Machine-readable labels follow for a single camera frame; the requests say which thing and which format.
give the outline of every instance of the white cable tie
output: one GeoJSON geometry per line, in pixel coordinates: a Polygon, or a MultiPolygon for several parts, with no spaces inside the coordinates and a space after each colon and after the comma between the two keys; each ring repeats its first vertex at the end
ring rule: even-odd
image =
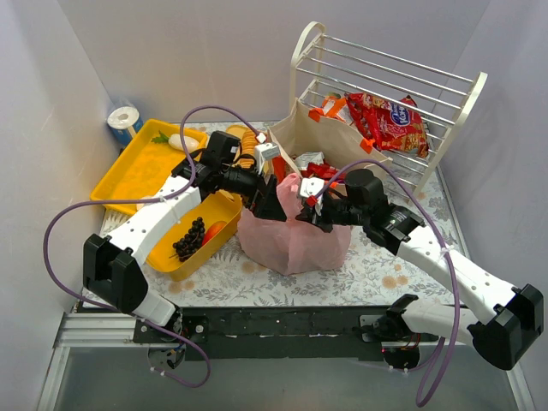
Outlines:
{"type": "Polygon", "coordinates": [[[438,263],[445,257],[445,254],[450,253],[451,251],[455,251],[455,246],[441,247],[439,250],[438,263]]]}
{"type": "Polygon", "coordinates": [[[449,253],[454,250],[455,250],[455,246],[447,246],[447,247],[442,247],[439,250],[439,253],[441,254],[442,257],[444,257],[446,253],[449,253]]]}
{"type": "Polygon", "coordinates": [[[175,217],[175,221],[177,224],[180,224],[181,223],[181,219],[179,218],[179,216],[177,216],[177,212],[175,211],[175,207],[168,203],[168,200],[165,199],[165,197],[163,195],[159,195],[158,198],[160,199],[160,203],[165,203],[170,209],[171,209],[171,212],[173,213],[173,217],[175,217]]]}

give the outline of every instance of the pink plastic bag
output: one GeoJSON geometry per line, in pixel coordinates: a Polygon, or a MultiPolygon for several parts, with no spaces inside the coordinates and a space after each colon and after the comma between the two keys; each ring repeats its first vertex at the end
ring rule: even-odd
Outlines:
{"type": "Polygon", "coordinates": [[[350,246],[350,227],[337,225],[330,233],[324,233],[295,220],[301,212],[299,183],[300,177],[290,174],[277,186],[277,197],[288,218],[285,223],[256,218],[249,210],[241,212],[238,223],[238,239],[244,253],[284,276],[339,268],[350,246]]]}

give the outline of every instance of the black metal base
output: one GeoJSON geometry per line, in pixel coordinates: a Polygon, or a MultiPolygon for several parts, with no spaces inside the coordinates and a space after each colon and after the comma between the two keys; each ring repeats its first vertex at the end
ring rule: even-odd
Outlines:
{"type": "MultiPolygon", "coordinates": [[[[210,358],[357,358],[382,361],[381,342],[364,342],[360,316],[388,306],[183,308],[183,335],[210,358]]],[[[135,327],[135,343],[165,343],[155,330],[135,327]]],[[[187,350],[185,360],[201,360],[187,350]]]]}

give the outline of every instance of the white egg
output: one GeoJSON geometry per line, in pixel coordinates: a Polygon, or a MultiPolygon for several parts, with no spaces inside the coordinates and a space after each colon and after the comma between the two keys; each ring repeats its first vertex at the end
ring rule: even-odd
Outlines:
{"type": "MultiPolygon", "coordinates": [[[[172,134],[169,143],[170,146],[172,146],[173,148],[184,152],[184,150],[182,149],[181,136],[179,135],[179,133],[172,134]]],[[[187,145],[188,152],[193,152],[198,148],[198,141],[196,139],[193,139],[192,137],[188,137],[187,135],[185,135],[185,144],[187,145]]]]}
{"type": "MultiPolygon", "coordinates": [[[[152,197],[151,195],[146,195],[145,197],[141,197],[140,199],[141,200],[148,200],[148,199],[153,199],[154,197],[152,197]]],[[[145,203],[139,203],[139,204],[136,204],[135,205],[135,208],[138,210],[140,210],[141,208],[143,208],[145,206],[145,203]]]]}

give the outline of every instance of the floral tablecloth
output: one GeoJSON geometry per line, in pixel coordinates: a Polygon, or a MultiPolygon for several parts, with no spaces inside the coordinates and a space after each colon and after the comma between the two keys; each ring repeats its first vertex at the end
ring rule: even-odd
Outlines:
{"type": "MultiPolygon", "coordinates": [[[[189,127],[210,134],[215,130],[225,130],[231,124],[201,123],[189,127]]],[[[268,122],[252,124],[258,129],[266,129],[270,125],[268,122]]],[[[399,176],[410,177],[410,171],[395,168],[399,176]]],[[[386,184],[393,187],[389,179],[387,177],[386,184]]],[[[389,198],[414,209],[396,195],[389,195],[389,198]]],[[[436,173],[425,185],[419,200],[436,221],[447,243],[460,250],[449,203],[436,173]]],[[[125,221],[123,215],[109,215],[111,213],[118,214],[115,211],[106,212],[105,221],[110,223],[104,224],[101,235],[125,221]]],[[[310,271],[284,277],[249,259],[233,236],[186,280],[173,282],[169,275],[154,271],[149,266],[145,266],[144,272],[152,289],[182,307],[385,305],[405,293],[443,304],[453,302],[452,294],[438,282],[422,270],[372,244],[356,227],[352,230],[346,261],[337,270],[310,271]]],[[[97,299],[87,290],[85,295],[97,299]]]]}

